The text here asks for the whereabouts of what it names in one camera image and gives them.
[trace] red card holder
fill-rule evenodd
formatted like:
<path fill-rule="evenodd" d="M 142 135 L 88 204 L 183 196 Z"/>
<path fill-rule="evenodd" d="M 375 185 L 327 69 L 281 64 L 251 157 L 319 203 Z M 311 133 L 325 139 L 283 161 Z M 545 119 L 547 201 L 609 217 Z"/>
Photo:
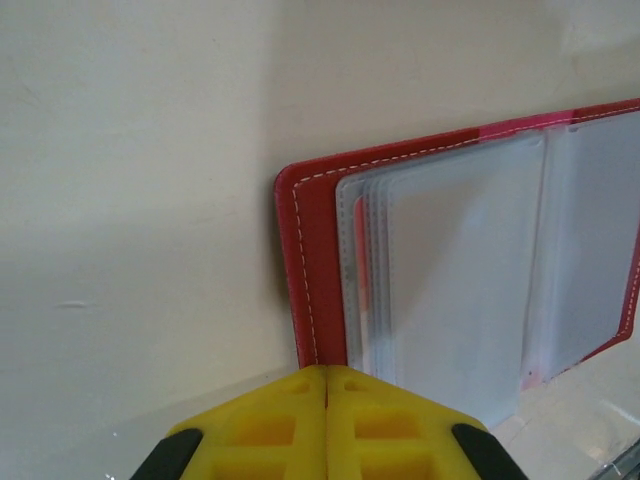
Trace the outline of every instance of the red card holder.
<path fill-rule="evenodd" d="M 578 124 L 634 111 L 640 111 L 640 99 L 467 128 L 285 168 L 276 180 L 275 199 L 300 366 L 347 363 L 335 204 L 340 179 L 525 130 Z M 640 242 L 636 237 L 618 332 L 587 358 L 631 336 L 639 278 Z"/>

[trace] white stitching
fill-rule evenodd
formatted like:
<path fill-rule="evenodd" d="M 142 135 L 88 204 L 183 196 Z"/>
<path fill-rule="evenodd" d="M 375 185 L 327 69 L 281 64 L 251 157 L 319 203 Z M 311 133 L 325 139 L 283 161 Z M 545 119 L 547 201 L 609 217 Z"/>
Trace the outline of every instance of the white stitching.
<path fill-rule="evenodd" d="M 475 143 L 475 142 L 481 142 L 482 140 L 487 140 L 489 138 L 494 138 L 494 137 L 500 137 L 500 136 L 504 136 L 504 135 L 510 135 L 512 133 L 516 133 L 522 130 L 531 130 L 534 128 L 540 128 L 540 127 L 549 127 L 551 125 L 558 125 L 558 124 L 564 124 L 567 123 L 567 121 L 571 122 L 571 121 L 576 121 L 576 120 L 586 120 L 586 119 L 591 119 L 591 118 L 599 118 L 599 117 L 606 117 L 606 116 L 611 116 L 611 115 L 616 115 L 616 114 L 621 114 L 621 113 L 625 113 L 625 112 L 631 112 L 631 111 L 635 111 L 635 110 L 639 110 L 640 106 L 636 106 L 636 107 L 629 107 L 629 108 L 623 108 L 620 110 L 614 110 L 611 112 L 604 112 L 604 113 L 597 113 L 597 114 L 593 114 L 593 115 L 583 115 L 582 117 L 575 117 L 575 118 L 562 118 L 559 120 L 553 120 L 551 122 L 542 122 L 542 123 L 537 123 L 534 125 L 527 125 L 526 127 L 517 127 L 517 128 L 511 128 L 509 130 L 504 130 L 501 132 L 497 132 L 497 133 L 492 133 L 490 135 L 484 135 L 484 136 L 480 136 L 478 138 L 473 138 L 470 140 L 465 140 L 463 142 L 458 142 L 458 143 L 454 143 L 452 145 L 444 145 L 441 147 L 434 147 L 434 148 L 427 148 L 424 150 L 418 150 L 417 152 L 412 152 L 412 153 L 406 153 L 404 155 L 397 155 L 394 157 L 388 157 L 388 158 L 382 158 L 382 159 L 378 159 L 378 160 L 372 160 L 370 162 L 363 162 L 360 163 L 358 165 L 350 165 L 349 167 L 342 167 L 342 168 L 336 168 L 333 170 L 327 170 L 326 172 L 322 172 L 322 173 L 316 173 L 313 174 L 311 176 L 308 177 L 304 177 L 301 178 L 300 181 L 298 181 L 297 183 L 295 183 L 293 185 L 293 189 L 292 189 L 292 194 L 293 194 L 293 204 L 295 206 L 295 210 L 296 210 L 296 220 L 298 222 L 298 244 L 300 247 L 300 256 L 302 257 L 302 276 L 304 278 L 304 288 L 305 288 L 305 292 L 307 294 L 307 307 L 309 309 L 309 323 L 311 325 L 311 338 L 313 340 L 313 353 L 315 356 L 315 363 L 318 363 L 318 344 L 317 344 L 317 340 L 316 340 L 316 330 L 315 330 L 315 324 L 314 324 L 314 319 L 313 319 L 313 312 L 311 310 L 311 296 L 309 294 L 309 282 L 307 280 L 307 268 L 306 268 L 306 259 L 304 256 L 304 249 L 302 247 L 302 229 L 300 228 L 300 209 L 298 206 L 298 196 L 296 194 L 296 189 L 302 185 L 305 182 L 308 182 L 309 180 L 313 180 L 314 178 L 320 178 L 320 177 L 324 177 L 325 175 L 331 175 L 333 173 L 338 173 L 338 172 L 345 172 L 347 170 L 353 170 L 356 168 L 361 168 L 361 167 L 366 167 L 369 165 L 376 165 L 378 163 L 385 163 L 385 162 L 389 162 L 392 160 L 399 160 L 401 158 L 410 158 L 410 157 L 415 157 L 417 155 L 422 155 L 424 153 L 432 153 L 432 152 L 437 152 L 440 150 L 450 150 L 452 148 L 455 147 L 460 147 L 462 145 L 466 145 L 469 143 Z M 629 324 L 631 323 L 631 316 L 632 316 L 632 308 L 631 306 L 633 305 L 633 299 L 635 298 L 636 294 L 637 294 L 637 287 L 638 287 L 638 279 L 640 278 L 640 262 L 638 263 L 638 266 L 636 268 L 636 274 L 633 280 L 633 284 L 632 284 L 632 290 L 631 290 L 631 298 L 629 301 L 629 309 L 627 312 L 627 319 L 625 321 L 624 327 L 623 329 L 614 337 L 617 338 L 621 335 L 624 335 L 626 333 L 626 330 L 629 328 Z"/>

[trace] glossy surface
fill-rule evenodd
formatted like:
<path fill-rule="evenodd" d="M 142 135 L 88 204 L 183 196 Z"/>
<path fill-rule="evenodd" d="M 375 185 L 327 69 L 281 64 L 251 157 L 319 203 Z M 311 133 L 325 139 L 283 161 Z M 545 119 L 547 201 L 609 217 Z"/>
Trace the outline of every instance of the glossy surface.
<path fill-rule="evenodd" d="M 3 2 L 0 477 L 128 478 L 172 424 L 293 371 L 275 174 L 638 96 L 638 4 L 602 5 Z M 621 452 L 639 361 L 525 394 L 498 431 L 525 472 Z"/>

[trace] yellow plastic part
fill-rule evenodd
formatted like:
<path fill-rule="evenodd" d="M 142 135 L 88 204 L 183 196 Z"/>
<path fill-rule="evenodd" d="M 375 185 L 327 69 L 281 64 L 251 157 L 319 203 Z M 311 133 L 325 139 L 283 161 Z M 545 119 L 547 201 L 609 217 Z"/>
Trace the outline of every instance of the yellow plastic part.
<path fill-rule="evenodd" d="M 479 480 L 467 415 L 348 367 L 314 366 L 176 425 L 204 436 L 181 480 Z"/>

